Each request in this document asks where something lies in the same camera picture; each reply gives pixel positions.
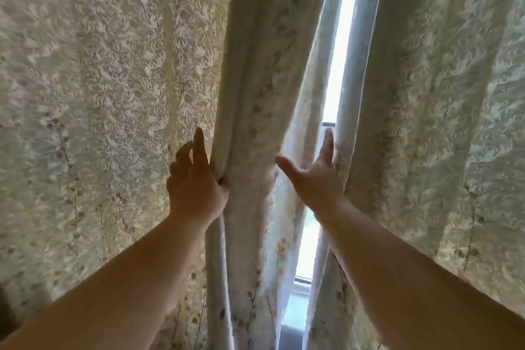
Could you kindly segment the person's right hand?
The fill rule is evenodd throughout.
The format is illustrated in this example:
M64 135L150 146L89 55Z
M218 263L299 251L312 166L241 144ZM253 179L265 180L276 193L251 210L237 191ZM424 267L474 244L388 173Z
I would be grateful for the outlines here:
M301 201L319 221L335 215L344 198L341 181L333 162L335 142L331 128L325 130L319 155L306 171L306 179L293 186Z

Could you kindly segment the person's left hand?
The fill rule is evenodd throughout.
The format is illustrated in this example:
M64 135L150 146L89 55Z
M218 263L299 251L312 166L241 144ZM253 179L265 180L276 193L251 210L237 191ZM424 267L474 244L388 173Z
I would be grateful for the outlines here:
M223 212L229 189L222 189L209 163L203 130L193 137L193 165L170 164L167 192L170 200L168 220L181 230L205 231Z

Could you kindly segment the cream floral lace curtain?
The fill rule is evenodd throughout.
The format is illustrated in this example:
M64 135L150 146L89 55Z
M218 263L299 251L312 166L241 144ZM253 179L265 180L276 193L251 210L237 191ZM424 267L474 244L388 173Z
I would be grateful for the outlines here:
M278 350L334 0L0 0L0 341L168 214L196 127L232 187L150 350Z
M355 0L352 18L345 194L525 318L525 0Z

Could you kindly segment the person's right forearm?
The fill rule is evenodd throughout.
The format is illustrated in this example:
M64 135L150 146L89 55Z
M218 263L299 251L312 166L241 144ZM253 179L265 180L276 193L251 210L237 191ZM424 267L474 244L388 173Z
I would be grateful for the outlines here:
M525 320L360 213L309 201L390 350L525 350Z

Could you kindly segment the person's left forearm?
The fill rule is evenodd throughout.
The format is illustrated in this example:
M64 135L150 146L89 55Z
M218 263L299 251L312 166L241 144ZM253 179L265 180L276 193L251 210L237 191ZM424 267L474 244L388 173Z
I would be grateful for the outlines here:
M37 313L0 350L148 350L208 226L168 217Z

